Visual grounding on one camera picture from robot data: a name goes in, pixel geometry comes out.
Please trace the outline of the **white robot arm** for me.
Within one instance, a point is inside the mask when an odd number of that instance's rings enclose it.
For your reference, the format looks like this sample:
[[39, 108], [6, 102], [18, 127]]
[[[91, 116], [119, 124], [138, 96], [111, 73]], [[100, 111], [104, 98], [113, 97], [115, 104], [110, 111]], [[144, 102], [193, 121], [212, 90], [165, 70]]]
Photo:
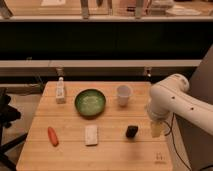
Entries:
[[153, 84], [147, 113], [154, 122], [162, 122], [170, 112], [175, 113], [210, 135], [213, 135], [213, 105], [187, 94], [189, 81], [181, 74], [173, 74]]

